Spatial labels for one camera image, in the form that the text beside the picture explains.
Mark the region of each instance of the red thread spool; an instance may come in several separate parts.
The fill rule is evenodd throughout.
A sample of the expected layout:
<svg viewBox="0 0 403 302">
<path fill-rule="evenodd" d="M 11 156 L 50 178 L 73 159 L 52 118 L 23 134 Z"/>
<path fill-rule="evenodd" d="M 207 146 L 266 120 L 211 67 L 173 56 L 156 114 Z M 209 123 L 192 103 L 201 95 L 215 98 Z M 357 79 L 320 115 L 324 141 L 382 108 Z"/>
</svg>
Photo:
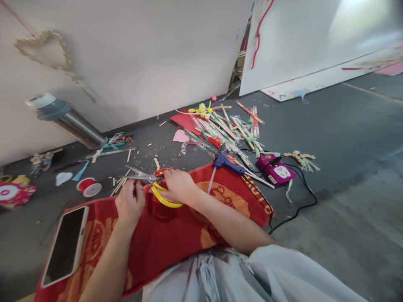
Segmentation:
<svg viewBox="0 0 403 302">
<path fill-rule="evenodd" d="M 97 183 L 94 178 L 84 178 L 77 184 L 76 188 L 83 193 L 84 197 L 92 197 L 99 193 L 102 184 Z"/>
</svg>

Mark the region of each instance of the smartphone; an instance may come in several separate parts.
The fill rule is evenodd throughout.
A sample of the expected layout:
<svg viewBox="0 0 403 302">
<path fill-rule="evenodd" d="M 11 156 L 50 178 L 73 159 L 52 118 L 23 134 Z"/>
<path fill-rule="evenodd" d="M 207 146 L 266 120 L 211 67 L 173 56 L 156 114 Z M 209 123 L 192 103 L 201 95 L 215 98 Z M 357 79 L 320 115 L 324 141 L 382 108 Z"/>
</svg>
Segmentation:
<svg viewBox="0 0 403 302">
<path fill-rule="evenodd" d="M 42 278 L 42 288 L 70 277 L 77 270 L 88 211 L 88 206 L 83 206 L 62 216 Z"/>
</svg>

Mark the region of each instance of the scissor blade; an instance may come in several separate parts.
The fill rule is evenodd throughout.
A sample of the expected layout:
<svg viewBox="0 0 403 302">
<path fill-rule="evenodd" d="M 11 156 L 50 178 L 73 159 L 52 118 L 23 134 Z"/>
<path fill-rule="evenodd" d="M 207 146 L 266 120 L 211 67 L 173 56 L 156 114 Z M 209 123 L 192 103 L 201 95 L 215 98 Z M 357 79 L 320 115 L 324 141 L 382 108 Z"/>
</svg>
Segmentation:
<svg viewBox="0 0 403 302">
<path fill-rule="evenodd" d="M 144 173 L 143 171 L 137 170 L 131 166 L 126 165 L 127 168 L 129 168 L 130 170 L 132 170 L 133 172 L 137 173 L 137 174 L 144 174 L 147 175 L 147 173 Z"/>
<path fill-rule="evenodd" d="M 139 180 L 149 180 L 149 181 L 156 181 L 157 180 L 157 177 L 156 176 L 153 176 L 153 175 L 148 175 L 148 174 L 145 174 L 145 175 L 120 175 L 120 176 L 118 176 L 118 177 L 121 177 L 121 178 L 131 178 L 131 179 L 139 179 Z"/>
</svg>

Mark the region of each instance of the pink paper heart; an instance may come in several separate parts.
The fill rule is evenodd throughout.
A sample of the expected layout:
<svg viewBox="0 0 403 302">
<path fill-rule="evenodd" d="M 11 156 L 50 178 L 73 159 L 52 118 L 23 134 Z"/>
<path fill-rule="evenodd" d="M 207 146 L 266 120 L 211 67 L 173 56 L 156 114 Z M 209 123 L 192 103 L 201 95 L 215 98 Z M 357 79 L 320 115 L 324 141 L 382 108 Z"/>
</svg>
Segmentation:
<svg viewBox="0 0 403 302">
<path fill-rule="evenodd" d="M 189 141 L 189 137 L 185 134 L 185 131 L 179 129 L 175 133 L 172 141 L 178 141 L 181 143 L 185 143 L 185 142 Z"/>
</svg>

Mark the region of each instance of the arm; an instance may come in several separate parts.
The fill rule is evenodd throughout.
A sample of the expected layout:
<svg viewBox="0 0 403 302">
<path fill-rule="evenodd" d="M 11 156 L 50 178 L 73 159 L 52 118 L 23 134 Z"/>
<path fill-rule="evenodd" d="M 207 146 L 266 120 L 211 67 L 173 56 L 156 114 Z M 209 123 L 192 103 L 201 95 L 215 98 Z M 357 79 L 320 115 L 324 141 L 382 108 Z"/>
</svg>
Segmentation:
<svg viewBox="0 0 403 302">
<path fill-rule="evenodd" d="M 134 180 L 128 181 L 120 191 L 115 199 L 118 221 L 80 297 L 80 302 L 121 300 L 131 238 L 143 212 L 145 200 L 143 186 L 139 181 L 136 184 Z"/>
<path fill-rule="evenodd" d="M 228 244 L 245 255 L 258 247 L 277 244 L 254 221 L 200 190 L 191 176 L 180 170 L 164 171 L 168 191 L 161 195 L 173 202 L 187 204 L 204 215 Z"/>
</svg>

